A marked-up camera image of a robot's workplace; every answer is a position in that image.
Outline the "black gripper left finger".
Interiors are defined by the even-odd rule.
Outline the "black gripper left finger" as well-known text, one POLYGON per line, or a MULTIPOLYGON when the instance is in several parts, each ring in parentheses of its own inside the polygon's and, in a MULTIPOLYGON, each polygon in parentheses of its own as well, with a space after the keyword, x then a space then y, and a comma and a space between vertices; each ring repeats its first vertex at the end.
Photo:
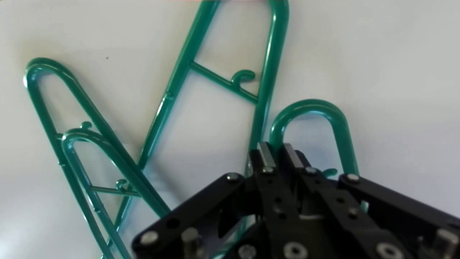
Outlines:
POLYGON ((251 159, 267 221, 271 225, 281 225, 294 220, 297 217, 294 198, 271 145, 259 142, 251 152, 251 159))

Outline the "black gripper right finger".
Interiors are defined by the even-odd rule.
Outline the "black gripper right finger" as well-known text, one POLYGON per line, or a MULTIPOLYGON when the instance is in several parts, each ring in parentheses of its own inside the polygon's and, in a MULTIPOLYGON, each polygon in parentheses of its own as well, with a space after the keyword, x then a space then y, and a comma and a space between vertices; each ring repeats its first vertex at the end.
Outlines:
POLYGON ((291 143, 281 148, 282 162, 287 165, 288 185, 294 195, 294 209, 287 214, 288 224, 340 222, 336 198, 338 184, 327 179, 307 156, 291 143))

